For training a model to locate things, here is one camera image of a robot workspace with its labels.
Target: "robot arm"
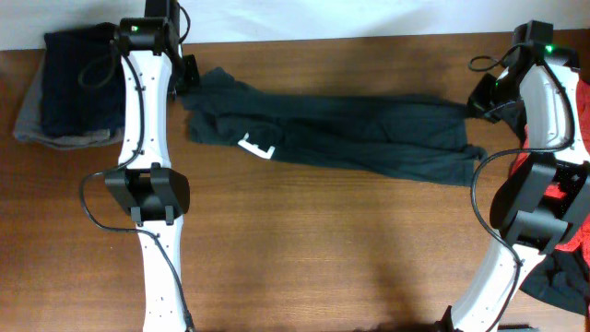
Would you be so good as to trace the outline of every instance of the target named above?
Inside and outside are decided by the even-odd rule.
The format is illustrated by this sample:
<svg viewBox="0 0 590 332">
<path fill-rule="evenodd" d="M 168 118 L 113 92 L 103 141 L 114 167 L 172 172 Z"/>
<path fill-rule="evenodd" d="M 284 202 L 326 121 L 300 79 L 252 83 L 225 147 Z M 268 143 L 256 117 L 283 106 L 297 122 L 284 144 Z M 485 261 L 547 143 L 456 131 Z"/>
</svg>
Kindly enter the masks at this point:
<svg viewBox="0 0 590 332">
<path fill-rule="evenodd" d="M 494 114 L 497 105 L 522 98 L 531 148 L 572 143 L 559 151 L 532 153 L 493 199 L 490 223 L 520 256 L 518 278 L 513 254 L 500 242 L 492 241 L 468 291 L 438 322 L 439 331 L 495 331 L 499 316 L 512 299 L 508 297 L 514 284 L 518 289 L 545 255 L 557 244 L 567 243 L 590 212 L 586 205 L 590 198 L 590 156 L 575 104 L 579 78 L 572 64 L 577 64 L 577 54 L 565 50 L 561 56 L 552 57 L 557 49 L 550 44 L 551 36 L 552 27 L 546 23 L 531 21 L 517 28 L 514 43 L 528 43 L 533 52 L 514 52 L 512 59 L 508 58 L 509 67 L 498 79 L 487 74 L 471 95 L 469 106 L 482 117 L 499 119 Z M 538 61 L 535 50 L 543 51 L 540 56 L 545 64 Z M 552 75 L 563 89 L 558 89 Z M 550 185 L 557 185 L 564 198 L 545 196 Z"/>
<path fill-rule="evenodd" d="M 185 71 L 179 18 L 175 0 L 147 0 L 146 17 L 124 18 L 115 36 L 124 57 L 126 89 L 119 164 L 137 153 L 138 142 L 141 150 L 125 168 L 106 174 L 105 183 L 139 230 L 146 285 L 144 332 L 194 328 L 180 284 L 180 240 L 190 189 L 186 177 L 171 169 L 166 144 L 166 99 Z"/>
</svg>

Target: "wooden table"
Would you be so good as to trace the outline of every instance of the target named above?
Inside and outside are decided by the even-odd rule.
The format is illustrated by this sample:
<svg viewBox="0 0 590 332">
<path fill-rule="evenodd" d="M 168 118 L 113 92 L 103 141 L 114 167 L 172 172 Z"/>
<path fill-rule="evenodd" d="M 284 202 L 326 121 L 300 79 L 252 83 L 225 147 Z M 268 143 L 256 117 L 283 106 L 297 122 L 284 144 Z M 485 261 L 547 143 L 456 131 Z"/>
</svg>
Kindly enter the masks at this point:
<svg viewBox="0 0 590 332">
<path fill-rule="evenodd" d="M 259 89 L 292 94 L 430 93 L 465 101 L 478 83 L 466 62 L 502 55 L 510 34 L 202 44 L 202 73 L 222 66 Z M 582 52 L 590 31 L 558 32 Z M 78 181 L 113 165 L 120 147 L 61 152 L 11 135 L 40 51 L 0 53 L 0 330 L 140 331 L 144 285 L 134 235 L 99 231 L 83 215 Z M 226 331 L 345 331 L 433 322 L 466 290 L 489 236 L 468 189 L 260 160 L 239 148 L 188 141 L 189 113 L 168 113 L 173 167 L 191 183 L 183 284 L 197 326 Z M 473 144 L 517 146 L 505 124 L 468 121 Z M 485 216 L 510 158 L 479 185 Z M 91 208 L 131 226 L 100 182 Z M 519 292 L 503 323 L 582 331 L 584 319 Z"/>
</svg>

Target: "white wall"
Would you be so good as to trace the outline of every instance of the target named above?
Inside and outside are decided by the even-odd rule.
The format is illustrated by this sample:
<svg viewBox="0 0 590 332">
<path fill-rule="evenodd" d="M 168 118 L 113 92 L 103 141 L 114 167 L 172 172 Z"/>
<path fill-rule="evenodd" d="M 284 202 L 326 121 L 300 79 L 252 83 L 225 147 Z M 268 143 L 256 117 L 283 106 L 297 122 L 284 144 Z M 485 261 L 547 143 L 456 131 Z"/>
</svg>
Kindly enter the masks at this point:
<svg viewBox="0 0 590 332">
<path fill-rule="evenodd" d="M 46 31 L 141 17 L 144 0 L 1 0 L 0 49 Z M 531 18 L 590 28 L 590 0 L 183 0 L 188 42 L 253 42 L 511 31 Z"/>
</svg>

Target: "gray cloth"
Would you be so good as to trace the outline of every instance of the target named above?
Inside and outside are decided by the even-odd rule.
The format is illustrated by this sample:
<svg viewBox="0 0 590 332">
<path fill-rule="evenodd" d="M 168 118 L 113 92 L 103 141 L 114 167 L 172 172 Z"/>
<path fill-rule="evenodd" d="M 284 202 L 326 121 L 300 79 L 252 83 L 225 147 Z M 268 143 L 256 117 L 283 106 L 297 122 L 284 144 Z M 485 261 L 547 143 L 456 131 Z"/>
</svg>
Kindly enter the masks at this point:
<svg viewBox="0 0 590 332">
<path fill-rule="evenodd" d="M 87 132 L 83 136 L 49 137 L 43 133 L 41 130 L 41 83 L 44 62 L 44 60 L 41 60 L 35 78 L 20 107 L 13 132 L 14 137 L 23 143 L 35 142 L 49 148 L 61 150 L 103 147 L 121 142 L 124 136 L 124 128 L 117 129 L 114 133 L 109 129 L 97 130 Z"/>
</svg>

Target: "folded clothing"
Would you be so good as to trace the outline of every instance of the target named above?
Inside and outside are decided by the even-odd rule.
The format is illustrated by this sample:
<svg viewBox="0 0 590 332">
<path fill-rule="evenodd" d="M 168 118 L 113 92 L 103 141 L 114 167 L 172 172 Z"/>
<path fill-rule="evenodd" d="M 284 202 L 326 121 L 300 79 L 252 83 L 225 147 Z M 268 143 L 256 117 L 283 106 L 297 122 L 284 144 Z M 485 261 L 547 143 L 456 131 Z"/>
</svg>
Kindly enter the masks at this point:
<svg viewBox="0 0 590 332">
<path fill-rule="evenodd" d="M 50 137 L 41 129 L 41 81 L 45 60 L 41 59 L 39 69 L 25 95 L 17 122 L 13 132 L 14 137 L 20 142 L 36 142 L 44 146 L 56 149 L 74 149 L 101 147 L 121 142 L 124 129 L 118 128 L 113 132 L 110 129 L 99 129 L 83 133 L 80 136 Z"/>
<path fill-rule="evenodd" d="M 580 250 L 554 251 L 528 275 L 521 291 L 572 313 L 588 315 L 588 265 Z"/>
<path fill-rule="evenodd" d="M 465 105 L 430 96 L 311 97 L 266 94 L 217 68 L 182 96 L 191 139 L 273 147 L 271 160 L 469 185 L 483 148 L 467 144 Z"/>
<path fill-rule="evenodd" d="M 124 127 L 125 85 L 120 56 L 114 76 L 100 89 L 83 89 L 78 75 L 96 84 L 107 77 L 112 63 L 109 41 L 115 26 L 103 23 L 88 29 L 45 34 L 47 51 L 42 78 L 41 129 L 46 136 L 84 136 L 88 132 Z"/>
</svg>

